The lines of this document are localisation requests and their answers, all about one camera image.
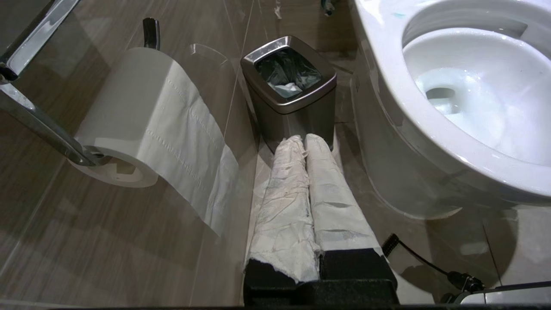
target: floor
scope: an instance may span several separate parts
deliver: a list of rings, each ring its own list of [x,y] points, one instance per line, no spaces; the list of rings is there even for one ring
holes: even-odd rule
[[[404,217],[387,207],[370,184],[362,164],[350,97],[354,52],[323,53],[338,74],[333,154],[379,243],[392,233],[446,271],[467,272],[486,287],[551,280],[547,236],[551,209],[517,206],[506,211],[463,209],[437,221]],[[261,142],[258,151],[249,240],[268,183],[273,155]],[[445,293],[459,293],[443,274],[417,261],[398,246],[389,256],[402,304],[438,303]]]

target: toilet seat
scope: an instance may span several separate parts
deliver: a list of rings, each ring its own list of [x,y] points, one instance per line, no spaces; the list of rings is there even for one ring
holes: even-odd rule
[[[369,38],[369,42],[362,41],[360,44],[362,48],[373,52],[374,59],[367,61],[376,63],[376,66],[370,68],[380,70],[370,72],[372,83],[376,88],[378,75],[383,77],[402,113],[417,130],[448,155],[488,178],[533,195],[551,196],[550,166],[505,155],[450,122],[419,91],[403,55],[404,46],[424,33],[446,28],[464,28],[473,24],[475,28],[488,29],[494,20],[503,22],[506,25],[504,29],[511,33],[518,30],[519,25],[527,25],[524,33],[528,39],[533,40],[531,45],[541,50],[545,47],[544,43],[535,38],[548,31],[544,24],[551,17],[551,3],[538,0],[357,0],[356,3],[360,20]],[[450,16],[463,12],[464,20],[446,17],[446,11],[451,12]],[[425,18],[436,12],[444,13],[440,19]],[[421,25],[423,19],[430,21],[425,29]],[[450,25],[439,24],[439,20],[447,20]],[[429,148],[408,138],[411,129],[399,124],[395,124],[395,127],[418,152],[433,158],[428,154],[431,152]]]

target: toilet paper holder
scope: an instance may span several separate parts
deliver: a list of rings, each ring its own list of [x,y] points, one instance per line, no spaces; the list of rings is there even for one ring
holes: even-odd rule
[[[143,20],[144,47],[160,49],[159,21],[154,18]],[[41,139],[47,142],[61,155],[75,164],[83,166],[104,165],[111,157],[103,155],[96,149],[86,148],[61,128],[51,117],[34,105],[25,95],[11,84],[13,80],[0,76],[0,90],[12,100],[0,100],[0,109],[9,113]]]

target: tissue paper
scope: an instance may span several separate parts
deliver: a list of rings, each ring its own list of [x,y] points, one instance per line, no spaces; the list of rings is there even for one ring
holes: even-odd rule
[[[85,174],[134,188],[160,175],[221,235],[239,166],[199,91],[169,56],[126,51],[75,139],[112,156],[100,167],[74,165]]]
[[[249,253],[297,283],[320,278],[304,157],[300,136],[283,140],[275,150]]]
[[[321,250],[380,249],[325,140],[309,133],[305,147],[314,231]]]

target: white toilet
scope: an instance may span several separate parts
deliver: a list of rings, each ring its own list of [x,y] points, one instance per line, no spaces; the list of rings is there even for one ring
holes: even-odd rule
[[[551,206],[551,1],[352,0],[351,81],[370,180],[389,206]]]

